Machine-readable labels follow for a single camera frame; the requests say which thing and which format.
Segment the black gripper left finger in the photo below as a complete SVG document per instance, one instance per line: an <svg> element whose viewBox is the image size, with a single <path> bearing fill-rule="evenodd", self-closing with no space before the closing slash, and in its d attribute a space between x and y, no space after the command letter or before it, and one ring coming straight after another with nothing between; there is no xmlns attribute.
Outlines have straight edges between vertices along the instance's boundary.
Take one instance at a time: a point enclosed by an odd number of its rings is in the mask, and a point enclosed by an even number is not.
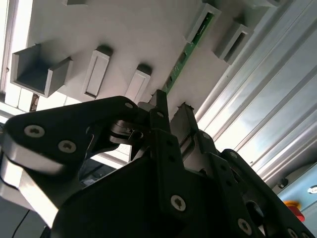
<svg viewBox="0 0 317 238"><path fill-rule="evenodd" d="M149 110L115 96L14 116L4 126L3 169L21 171L19 182L9 184L46 224L53 225L62 205L91 186L80 183L83 164L94 155L129 144L136 154L127 165L145 157L154 161L159 209L177 218L170 199L184 188L181 179L172 175L182 176L184 166L167 113L166 94L158 91L157 103Z"/></svg>

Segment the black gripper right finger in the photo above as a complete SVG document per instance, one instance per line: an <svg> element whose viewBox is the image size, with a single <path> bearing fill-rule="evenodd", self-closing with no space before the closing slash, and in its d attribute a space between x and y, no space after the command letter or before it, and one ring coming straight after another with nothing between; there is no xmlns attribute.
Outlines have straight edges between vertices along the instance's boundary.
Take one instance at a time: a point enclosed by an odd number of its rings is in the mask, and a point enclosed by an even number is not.
<svg viewBox="0 0 317 238"><path fill-rule="evenodd" d="M232 149L219 152L213 139L198 128L193 108L179 106L171 120L185 168L215 184L214 194L228 220L243 238L312 238L313 234L254 170Z"/></svg>

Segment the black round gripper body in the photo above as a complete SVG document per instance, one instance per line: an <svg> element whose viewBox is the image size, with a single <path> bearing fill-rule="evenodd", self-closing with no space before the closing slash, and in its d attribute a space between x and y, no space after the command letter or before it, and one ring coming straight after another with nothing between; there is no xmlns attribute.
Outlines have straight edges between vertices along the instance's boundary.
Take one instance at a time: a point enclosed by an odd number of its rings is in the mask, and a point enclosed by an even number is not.
<svg viewBox="0 0 317 238"><path fill-rule="evenodd" d="M53 238L235 238L238 226L207 178L207 160L184 161L186 209L179 218L159 209L156 165L142 158L71 196L53 223Z"/></svg>

